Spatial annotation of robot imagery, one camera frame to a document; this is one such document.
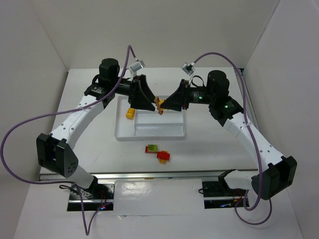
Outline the brown lego plate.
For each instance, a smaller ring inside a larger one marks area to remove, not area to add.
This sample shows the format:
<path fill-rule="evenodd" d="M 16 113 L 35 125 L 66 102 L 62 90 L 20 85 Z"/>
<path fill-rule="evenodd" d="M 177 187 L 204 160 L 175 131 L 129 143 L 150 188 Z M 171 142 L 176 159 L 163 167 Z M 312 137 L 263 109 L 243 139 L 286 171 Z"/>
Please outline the brown lego plate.
<path fill-rule="evenodd" d="M 159 115 L 162 115 L 162 114 L 163 114 L 163 109 L 162 109 L 161 106 L 160 106 L 160 98 L 159 98 L 158 96 L 155 97 L 154 103 L 155 103 L 155 105 L 156 105 L 158 114 L 159 114 Z"/>

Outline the yellow printed lego brick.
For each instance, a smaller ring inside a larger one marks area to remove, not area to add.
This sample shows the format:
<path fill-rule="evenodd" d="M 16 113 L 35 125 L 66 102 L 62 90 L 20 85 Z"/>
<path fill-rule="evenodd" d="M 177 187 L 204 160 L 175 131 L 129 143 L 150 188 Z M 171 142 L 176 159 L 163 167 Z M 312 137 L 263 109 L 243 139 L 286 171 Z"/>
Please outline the yellow printed lego brick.
<path fill-rule="evenodd" d="M 136 110 L 134 108 L 129 108 L 126 112 L 126 118 L 132 120 L 135 117 Z"/>

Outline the green lego brick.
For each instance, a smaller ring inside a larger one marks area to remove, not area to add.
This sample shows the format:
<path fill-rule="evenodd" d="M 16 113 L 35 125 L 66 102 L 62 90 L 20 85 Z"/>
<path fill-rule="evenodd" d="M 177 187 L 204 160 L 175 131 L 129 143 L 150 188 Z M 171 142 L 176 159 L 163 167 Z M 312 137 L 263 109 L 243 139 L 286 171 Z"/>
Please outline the green lego brick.
<path fill-rule="evenodd" d="M 156 153 L 156 152 L 158 152 L 158 146 L 156 144 L 149 144 L 147 146 L 147 150 L 148 150 L 148 152 Z"/>

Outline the red rounded lego brick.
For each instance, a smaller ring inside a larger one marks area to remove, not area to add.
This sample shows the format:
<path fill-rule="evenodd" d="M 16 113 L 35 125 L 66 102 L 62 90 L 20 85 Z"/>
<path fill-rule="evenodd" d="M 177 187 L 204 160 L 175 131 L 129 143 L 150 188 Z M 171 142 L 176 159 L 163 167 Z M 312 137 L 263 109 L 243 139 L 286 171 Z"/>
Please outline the red rounded lego brick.
<path fill-rule="evenodd" d="M 157 153 L 157 159 L 158 160 L 169 161 L 170 160 L 170 154 L 167 151 L 159 151 Z"/>

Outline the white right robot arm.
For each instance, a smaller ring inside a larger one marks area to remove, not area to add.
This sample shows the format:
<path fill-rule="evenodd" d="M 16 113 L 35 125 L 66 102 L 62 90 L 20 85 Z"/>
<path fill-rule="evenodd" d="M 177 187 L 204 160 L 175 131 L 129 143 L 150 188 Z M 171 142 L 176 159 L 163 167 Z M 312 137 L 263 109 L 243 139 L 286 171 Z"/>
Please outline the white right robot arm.
<path fill-rule="evenodd" d="M 292 184 L 297 161 L 275 149 L 256 129 L 241 105 L 229 96 L 229 85 L 224 72 L 210 71 L 206 86 L 181 80 L 178 89 L 160 106 L 180 112 L 190 104 L 208 105 L 211 116 L 243 145 L 258 168 L 256 172 L 225 171 L 218 177 L 221 187 L 253 190 L 261 199 L 269 200 Z"/>

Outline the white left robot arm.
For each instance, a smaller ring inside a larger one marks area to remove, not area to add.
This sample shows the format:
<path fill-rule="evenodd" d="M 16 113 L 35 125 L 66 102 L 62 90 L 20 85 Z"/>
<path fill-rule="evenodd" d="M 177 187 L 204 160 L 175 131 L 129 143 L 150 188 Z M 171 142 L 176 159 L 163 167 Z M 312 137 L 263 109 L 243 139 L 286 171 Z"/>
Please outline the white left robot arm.
<path fill-rule="evenodd" d="M 92 196 L 108 194 L 108 187 L 79 165 L 73 149 L 81 134 L 116 94 L 127 96 L 133 109 L 155 111 L 155 96 L 148 87 L 146 76 L 137 74 L 144 66 L 142 61 L 135 60 L 128 67 L 131 77 L 124 78 L 119 74 L 120 66 L 116 59 L 102 60 L 98 75 L 84 92 L 76 111 L 50 134 L 42 133 L 37 137 L 39 165 L 63 176 Z"/>

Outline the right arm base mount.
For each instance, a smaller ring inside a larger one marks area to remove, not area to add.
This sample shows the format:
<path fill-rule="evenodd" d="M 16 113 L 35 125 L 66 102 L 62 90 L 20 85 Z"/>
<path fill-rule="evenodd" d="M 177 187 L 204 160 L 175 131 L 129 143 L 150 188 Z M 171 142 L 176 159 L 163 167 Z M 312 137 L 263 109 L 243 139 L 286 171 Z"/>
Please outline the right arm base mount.
<path fill-rule="evenodd" d="M 234 208 L 237 203 L 243 207 L 246 193 L 243 189 L 230 189 L 225 181 L 225 176 L 233 170 L 227 170 L 217 177 L 215 181 L 203 181 L 198 193 L 204 197 L 205 209 Z"/>

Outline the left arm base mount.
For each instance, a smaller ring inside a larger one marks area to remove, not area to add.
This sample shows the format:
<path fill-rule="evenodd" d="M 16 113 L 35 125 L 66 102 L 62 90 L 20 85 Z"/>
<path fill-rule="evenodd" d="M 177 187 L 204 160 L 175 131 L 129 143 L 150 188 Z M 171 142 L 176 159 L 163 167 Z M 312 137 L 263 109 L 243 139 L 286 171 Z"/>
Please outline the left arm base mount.
<path fill-rule="evenodd" d="M 112 211 L 114 209 L 114 190 L 115 183 L 108 182 L 104 184 L 108 188 L 107 193 L 99 192 L 93 196 L 88 192 L 81 189 L 84 211 L 95 211 L 100 208 L 100 211 Z M 76 190 L 76 186 L 59 185 L 59 189 L 69 192 L 67 211 L 68 212 L 79 212 L 81 211 L 81 200 L 79 192 Z"/>

